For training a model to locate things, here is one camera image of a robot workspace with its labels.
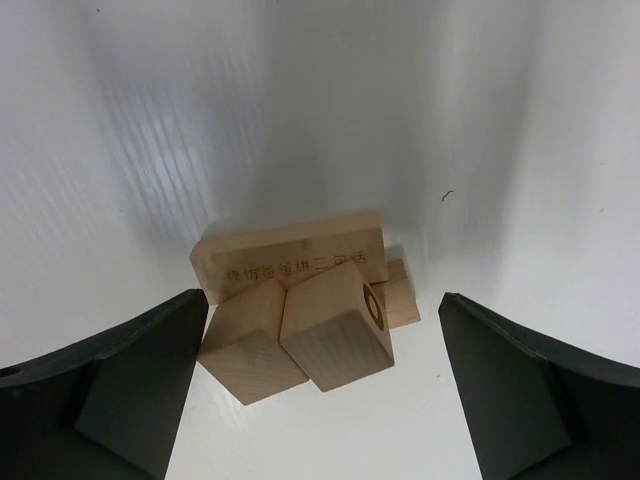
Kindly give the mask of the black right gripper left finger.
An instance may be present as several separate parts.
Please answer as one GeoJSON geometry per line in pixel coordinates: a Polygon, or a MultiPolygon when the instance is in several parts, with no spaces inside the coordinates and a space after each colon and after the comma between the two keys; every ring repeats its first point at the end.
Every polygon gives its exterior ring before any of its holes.
{"type": "Polygon", "coordinates": [[[186,290],[2,368],[2,478],[164,478],[207,313],[203,291],[186,290]]]}

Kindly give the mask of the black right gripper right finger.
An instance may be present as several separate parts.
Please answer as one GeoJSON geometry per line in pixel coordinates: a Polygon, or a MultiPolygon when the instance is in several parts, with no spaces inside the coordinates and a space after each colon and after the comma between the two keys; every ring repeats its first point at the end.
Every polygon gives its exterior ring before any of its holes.
{"type": "Polygon", "coordinates": [[[458,293],[438,313],[483,478],[638,478],[638,368],[458,293]]]}

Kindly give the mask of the light wood cube with holes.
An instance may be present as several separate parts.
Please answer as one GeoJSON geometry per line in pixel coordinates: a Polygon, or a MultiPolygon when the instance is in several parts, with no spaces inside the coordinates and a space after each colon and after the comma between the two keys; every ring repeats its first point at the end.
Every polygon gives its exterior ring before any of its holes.
{"type": "Polygon", "coordinates": [[[269,280],[219,304],[198,361],[247,406],[308,381],[279,341],[286,289],[269,280]]]}

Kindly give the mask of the light wood block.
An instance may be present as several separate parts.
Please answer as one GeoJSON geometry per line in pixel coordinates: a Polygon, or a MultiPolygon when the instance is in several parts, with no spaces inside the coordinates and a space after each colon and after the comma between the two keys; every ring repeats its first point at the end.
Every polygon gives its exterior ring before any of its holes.
{"type": "Polygon", "coordinates": [[[322,392],[395,364],[384,308],[352,260],[287,291],[280,343],[322,392]]]}

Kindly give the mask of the light long wood plank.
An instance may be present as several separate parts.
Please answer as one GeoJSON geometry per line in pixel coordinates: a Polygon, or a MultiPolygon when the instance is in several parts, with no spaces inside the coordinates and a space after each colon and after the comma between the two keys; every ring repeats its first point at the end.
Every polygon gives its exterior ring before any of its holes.
{"type": "Polygon", "coordinates": [[[190,254],[195,275],[212,305],[273,279],[289,288],[350,260],[367,282],[388,280],[379,213],[208,236],[190,254]]]}

